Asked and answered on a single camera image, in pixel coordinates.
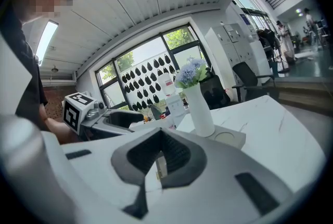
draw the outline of white marble tabletop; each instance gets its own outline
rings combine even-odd
[[[214,124],[246,134],[241,149],[279,176],[293,192],[313,182],[325,155],[306,127],[269,96],[211,111]],[[187,114],[177,130],[194,129]]]

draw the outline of fluorescent light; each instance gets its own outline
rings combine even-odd
[[[57,27],[58,27],[58,24],[51,22],[51,21],[49,21],[46,24],[46,27],[45,27],[42,37],[40,39],[40,43],[38,44],[37,53],[36,53],[36,56],[38,56],[40,65],[43,62],[43,58],[46,53],[46,49],[52,39],[53,34],[55,33]]]

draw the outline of black rubber pad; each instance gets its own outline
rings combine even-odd
[[[88,154],[91,154],[92,152],[90,152],[89,150],[85,149],[85,150],[80,150],[77,152],[72,152],[72,153],[68,153],[65,154],[68,160],[74,159],[74,158],[79,158],[81,156],[85,156]]]
[[[279,206],[279,203],[250,173],[241,173],[235,175],[235,178],[261,215],[266,215]]]

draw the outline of window frame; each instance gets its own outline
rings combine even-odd
[[[255,10],[255,9],[251,9],[251,8],[245,8],[245,7],[240,7],[239,4],[242,5],[242,3],[239,0],[235,0],[235,3],[240,7],[240,9],[244,12],[245,15],[248,15],[249,17],[251,17],[253,19],[252,16],[256,16],[256,17],[262,17],[264,19],[264,23],[266,24],[266,26],[268,26],[271,30],[271,26],[269,25],[269,23],[267,22],[266,18],[270,20],[268,14],[263,11],[262,6],[260,5],[260,3],[258,3],[257,0],[249,0],[255,7],[259,8],[260,10]],[[275,28],[275,26],[272,24],[272,27],[274,30],[272,30],[275,34],[277,34],[277,30]]]
[[[164,35],[166,35],[166,34],[168,34],[168,33],[170,33],[170,32],[176,31],[176,30],[180,30],[180,29],[182,29],[182,28],[189,28],[190,32],[192,33],[192,35],[195,37],[196,40],[193,41],[193,42],[190,42],[190,43],[187,43],[187,44],[181,45],[181,46],[179,46],[179,47],[177,47],[177,48],[169,49],[169,46],[168,46],[168,44],[167,44],[167,42],[166,42],[166,40],[165,40],[165,38],[164,38]],[[107,87],[109,87],[109,86],[115,84],[116,82],[119,82],[119,86],[120,86],[120,89],[121,89],[121,91],[122,91],[122,93],[123,93],[123,96],[124,96],[125,102],[120,103],[120,104],[118,104],[118,105],[115,105],[115,106],[113,106],[113,107],[110,107],[109,109],[118,109],[118,108],[121,108],[121,107],[127,105],[127,106],[129,107],[129,109],[133,111],[132,105],[129,103],[129,100],[128,100],[128,98],[127,98],[126,92],[125,92],[125,90],[124,90],[124,88],[123,88],[123,86],[122,86],[122,84],[121,84],[121,78],[120,78],[120,76],[119,76],[119,71],[118,71],[119,68],[118,68],[118,66],[117,66],[117,59],[120,58],[120,57],[122,57],[123,55],[125,55],[125,54],[127,54],[127,53],[133,51],[134,49],[139,48],[140,46],[142,46],[142,45],[144,45],[144,44],[146,44],[146,43],[148,43],[148,42],[150,42],[150,41],[156,39],[156,38],[161,38],[161,39],[162,39],[162,41],[163,41],[163,43],[164,43],[164,45],[165,45],[166,51],[168,52],[168,54],[169,54],[169,56],[170,56],[170,59],[171,59],[172,63],[173,63],[174,66],[175,66],[175,70],[179,70],[180,68],[179,68],[178,62],[176,61],[176,58],[175,58],[174,55],[177,54],[177,53],[180,53],[180,52],[182,52],[182,51],[185,51],[185,50],[191,49],[191,48],[193,48],[193,47],[199,47],[199,50],[202,52],[203,57],[205,58],[205,60],[206,60],[206,62],[207,62],[207,65],[211,68],[212,64],[211,64],[211,61],[210,61],[210,59],[209,59],[209,57],[208,57],[208,55],[207,55],[207,52],[206,52],[206,50],[204,49],[204,46],[202,45],[201,41],[199,40],[198,34],[197,34],[196,31],[193,29],[193,27],[191,26],[190,23],[187,23],[187,24],[185,24],[185,25],[178,26],[178,27],[175,27],[175,28],[172,28],[172,29],[166,30],[166,31],[164,31],[164,32],[160,32],[159,34],[154,35],[154,36],[152,36],[152,37],[150,37],[150,38],[148,38],[148,39],[146,39],[146,40],[140,42],[139,44],[134,45],[133,47],[129,48],[129,49],[126,50],[125,52],[123,52],[123,53],[119,54],[118,56],[114,57],[111,61],[107,62],[106,64],[104,64],[103,66],[101,66],[99,69],[97,69],[97,70],[95,71],[95,75],[96,75],[96,79],[97,79],[97,83],[98,83],[99,91],[100,91],[100,93],[101,93],[101,96],[102,96],[102,98],[103,98],[103,101],[104,101],[105,105],[107,105],[108,108],[109,108],[109,102],[108,102],[108,99],[107,99],[106,96],[105,96],[104,89],[106,89]],[[111,80],[109,80],[109,81],[108,81],[107,83],[105,83],[105,84],[101,84],[101,78],[100,78],[100,74],[99,74],[99,73],[101,72],[102,69],[104,69],[105,67],[107,67],[109,64],[113,64],[113,66],[114,66],[114,71],[116,72],[116,77],[113,78],[113,79],[111,79]]]

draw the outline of black chair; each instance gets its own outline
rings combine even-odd
[[[200,81],[200,89],[210,110],[237,104],[237,102],[230,101],[229,96],[223,89],[219,76],[214,75],[210,71],[206,75],[207,77]]]
[[[269,95],[274,100],[278,101],[279,91],[275,85],[275,78],[273,75],[256,76],[247,63],[241,62],[233,66],[233,71],[242,80],[243,85],[233,86],[233,89],[237,90],[238,100],[241,101],[240,88],[244,88],[246,92],[245,101],[252,100],[263,95]],[[257,86],[258,79],[271,78],[273,80],[274,87],[270,86]]]

